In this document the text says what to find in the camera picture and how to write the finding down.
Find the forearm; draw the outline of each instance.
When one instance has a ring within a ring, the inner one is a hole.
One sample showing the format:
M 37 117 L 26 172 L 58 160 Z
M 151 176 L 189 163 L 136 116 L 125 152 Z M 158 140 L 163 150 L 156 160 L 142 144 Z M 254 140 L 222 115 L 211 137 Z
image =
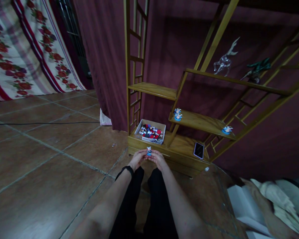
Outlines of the forearm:
M 162 175 L 179 238 L 206 238 L 201 218 L 166 163 L 163 164 Z
M 125 169 L 71 238 L 108 238 L 131 179 Z

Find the wooden shelving unit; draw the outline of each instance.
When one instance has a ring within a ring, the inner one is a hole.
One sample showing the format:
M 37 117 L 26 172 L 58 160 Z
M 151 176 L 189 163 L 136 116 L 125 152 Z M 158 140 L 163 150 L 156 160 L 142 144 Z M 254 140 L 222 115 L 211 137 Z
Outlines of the wooden shelving unit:
M 206 167 L 208 167 L 208 165 L 212 161 L 214 161 L 217 157 L 219 157 L 222 153 L 229 149 L 233 144 L 242 139 L 248 132 L 250 132 L 264 119 L 266 119 L 270 114 L 272 114 L 276 109 L 278 109 L 280 106 L 282 106 L 285 102 L 287 102 L 290 98 L 292 98 L 295 94 L 299 92 L 299 80 L 295 81 L 295 84 L 288 90 L 281 90 L 267 86 L 268 83 L 278 74 L 279 71 L 299 69 L 299 63 L 297 65 L 288 65 L 288 62 L 299 52 L 299 27 L 288 39 L 288 41 L 286 41 L 282 48 L 273 57 L 271 57 L 271 64 L 274 65 L 289 46 L 297 44 L 298 47 L 294 50 L 293 53 L 290 54 L 290 56 L 283 60 L 283 62 L 274 70 L 274 72 L 267 78 L 267 80 L 262 85 L 257 85 L 250 82 L 240 81 L 238 79 L 224 77 L 221 75 L 214 75 L 212 73 L 206 72 L 207 66 L 209 65 L 212 56 L 220 42 L 220 39 L 230 21 L 230 18 L 238 5 L 244 7 L 256 7 L 267 10 L 276 10 L 299 14 L 299 4 L 289 4 L 290 2 L 288 2 L 288 4 L 278 4 L 278 2 L 277 4 L 272 4 L 270 1 L 259 2 L 250 0 L 212 0 L 212 2 L 218 2 L 219 6 L 211 23 L 207 36 L 205 38 L 205 42 L 202 46 L 196 64 L 193 69 L 187 68 L 184 70 L 178 89 L 175 90 L 151 84 L 148 82 L 143 82 L 149 0 L 146 0 L 146 6 L 144 10 L 139 5 L 138 1 L 134 0 L 133 28 L 130 27 L 130 0 L 124 0 L 125 55 L 128 103 L 127 110 L 129 132 L 128 151 L 130 154 L 134 154 L 137 150 L 144 149 L 150 145 L 152 149 L 159 150 L 161 153 L 163 153 L 171 169 L 174 169 L 191 177 L 203 171 Z M 217 32 L 215 33 L 211 46 L 206 53 L 204 61 L 202 62 L 208 43 L 211 39 L 211 36 L 217 25 L 216 23 L 225 4 L 228 4 L 228 7 L 226 9 L 223 19 L 220 22 Z M 137 23 L 136 21 L 137 15 L 139 15 L 139 23 Z M 137 56 L 132 56 L 130 53 L 130 35 L 133 35 L 139 40 Z M 135 74 L 136 62 L 141 63 L 141 74 L 138 76 L 136 76 Z M 185 84 L 188 74 L 198 74 L 202 75 L 203 77 L 211 77 L 217 80 L 232 82 L 235 84 L 243 85 L 246 88 L 242 92 L 242 94 L 238 96 L 237 102 L 229 110 L 229 112 L 223 119 L 215 119 L 195 112 L 187 111 L 186 109 L 182 109 L 182 120 L 175 121 L 173 111 L 177 107 L 177 101 L 179 99 L 180 93 L 183 89 L 183 85 Z M 248 94 L 250 93 L 251 89 L 257 89 L 265 92 L 265 94 L 263 94 L 254 105 L 249 104 L 245 100 Z M 164 143 L 162 145 L 142 141 L 141 139 L 137 138 L 134 134 L 136 127 L 141 120 L 140 112 L 142 106 L 142 93 L 147 93 L 165 99 L 169 99 L 173 102 L 169 117 L 169 121 L 172 123 L 172 125 L 169 132 L 166 131 Z M 261 104 L 263 104 L 271 94 L 279 95 L 279 98 L 275 102 L 269 104 L 264 111 L 262 111 L 254 120 L 247 124 L 245 122 L 246 118 L 249 117 Z M 222 129 L 234 120 L 240 122 L 243 125 L 243 129 L 240 132 L 237 132 L 236 135 L 234 135 L 233 133 L 229 135 L 224 134 L 222 132 Z M 204 142 L 201 142 L 199 140 L 178 135 L 177 130 L 180 125 L 207 132 L 209 133 L 209 136 L 205 139 Z M 196 142 L 205 145 L 203 160 L 199 160 L 197 157 L 193 155 L 194 146 Z M 208 154 L 209 148 L 212 149 L 213 154 L 211 156 Z

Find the person's left hand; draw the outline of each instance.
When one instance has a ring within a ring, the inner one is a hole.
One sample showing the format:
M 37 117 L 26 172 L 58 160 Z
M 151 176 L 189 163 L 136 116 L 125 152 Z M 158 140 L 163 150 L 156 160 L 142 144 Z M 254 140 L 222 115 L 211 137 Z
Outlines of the person's left hand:
M 144 160 L 146 160 L 147 158 L 145 157 L 147 155 L 147 149 L 142 149 L 137 151 L 132 160 L 130 161 L 130 163 L 128 164 L 128 166 L 130 166 L 133 171 L 135 172 L 135 170 L 137 170 L 139 168 L 139 166 L 141 165 L 141 162 L 143 162 Z

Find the person's right hand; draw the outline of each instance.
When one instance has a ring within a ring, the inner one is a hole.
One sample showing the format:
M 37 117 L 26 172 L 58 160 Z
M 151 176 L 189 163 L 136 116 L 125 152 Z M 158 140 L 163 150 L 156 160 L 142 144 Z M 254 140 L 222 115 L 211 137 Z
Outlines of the person's right hand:
M 148 159 L 154 162 L 160 171 L 162 171 L 162 167 L 166 164 L 164 156 L 157 150 L 152 150 L 151 156 L 148 156 Z

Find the curtain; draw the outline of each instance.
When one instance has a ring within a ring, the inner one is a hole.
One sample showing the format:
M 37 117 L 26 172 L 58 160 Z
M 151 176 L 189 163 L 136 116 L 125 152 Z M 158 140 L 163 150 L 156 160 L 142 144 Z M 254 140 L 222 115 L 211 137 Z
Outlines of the curtain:
M 126 131 L 123 1 L 74 0 L 74 6 L 101 108 L 111 118 L 113 129 Z M 144 81 L 177 89 L 183 70 L 195 65 L 217 7 L 217 3 L 207 1 L 150 1 Z M 247 64 L 273 56 L 298 26 L 299 15 L 238 7 L 207 72 L 213 72 L 213 63 L 240 37 L 234 49 L 238 54 L 231 57 L 228 75 L 240 79 L 249 71 Z M 244 90 L 242 86 L 202 76 L 189 75 L 187 79 L 177 107 L 215 118 L 226 115 Z M 294 83 L 297 79 L 298 76 L 284 72 L 269 86 L 286 89 L 286 82 Z M 169 128 L 171 106 L 172 101 L 143 94 L 141 118 Z M 242 127 L 239 123 L 231 126 L 234 133 Z M 206 138 L 205 133 L 183 126 L 177 133 L 198 140 Z M 299 94 L 215 163 L 245 178 L 299 177 Z
M 0 101 L 90 89 L 54 4 L 0 0 Z

